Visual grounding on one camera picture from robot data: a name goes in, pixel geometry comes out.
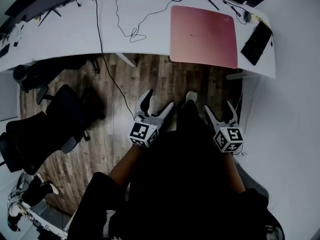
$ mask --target desk leg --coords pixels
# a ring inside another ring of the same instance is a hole
[[[68,231],[69,231],[71,222],[72,222],[72,220],[74,219],[74,216],[76,215],[77,210],[78,210],[78,209],[75,210],[74,214],[72,215],[72,217],[71,217],[71,219],[69,220],[69,222],[67,223],[67,225],[64,227],[63,231],[65,231],[65,232],[68,232]]]
[[[236,79],[256,78],[256,77],[261,77],[261,75],[246,71],[241,73],[228,74],[225,78],[227,80],[236,80]]]
[[[137,63],[133,59],[134,54],[133,53],[121,53],[121,52],[116,52],[116,55],[118,55],[121,59],[123,59],[130,67],[136,68]]]

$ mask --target white desk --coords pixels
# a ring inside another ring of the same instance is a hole
[[[237,50],[238,68],[275,78],[275,53],[269,44],[256,66],[253,66],[242,54],[241,49],[258,25],[258,20],[242,25],[238,22],[235,12],[221,0],[212,0],[220,9],[219,13],[230,15],[234,19]],[[98,54],[100,42],[97,30],[96,3],[92,0],[78,0],[65,7],[58,8],[62,17],[51,12],[44,22],[38,27],[39,21],[31,20],[24,24],[22,34],[15,28],[10,34],[9,52],[0,58],[0,71],[4,71],[20,64],[28,64],[54,57]],[[145,16],[166,8],[169,0],[117,0],[120,26],[126,35],[132,33]],[[137,53],[169,55],[170,53],[170,18],[171,6],[189,6],[211,11],[217,11],[207,0],[183,0],[171,2],[166,11],[150,15],[141,25],[139,34],[147,38],[134,43],[129,42],[129,37],[124,37],[117,26],[115,0],[98,0],[99,27],[103,42],[104,53]],[[249,12],[261,17],[269,23],[268,17],[258,10],[241,5]]]

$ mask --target monitor stand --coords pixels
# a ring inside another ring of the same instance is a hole
[[[56,8],[50,9],[48,10],[48,12],[46,13],[46,15],[44,16],[44,18],[41,20],[40,24],[38,25],[38,27],[41,25],[42,22],[44,22],[45,18],[48,16],[49,13],[51,12],[55,12],[56,14],[58,14],[61,17],[61,14],[57,11]]]

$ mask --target black keyboard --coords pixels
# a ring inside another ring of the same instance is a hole
[[[8,44],[0,51],[0,58],[8,53],[8,51],[9,51],[9,46],[10,46],[10,43],[8,43]]]
[[[249,40],[245,43],[241,50],[241,53],[252,63],[256,65],[264,52],[269,39],[272,35],[272,31],[262,21],[253,31]]]

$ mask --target black pants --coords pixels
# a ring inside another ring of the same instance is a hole
[[[178,113],[176,131],[185,139],[201,139],[201,142],[212,142],[213,129],[199,116],[196,104],[189,100]]]
[[[35,176],[29,184],[28,189],[22,195],[22,200],[31,207],[41,202],[47,194],[53,193],[53,189],[50,184],[40,185],[41,180],[38,176]]]

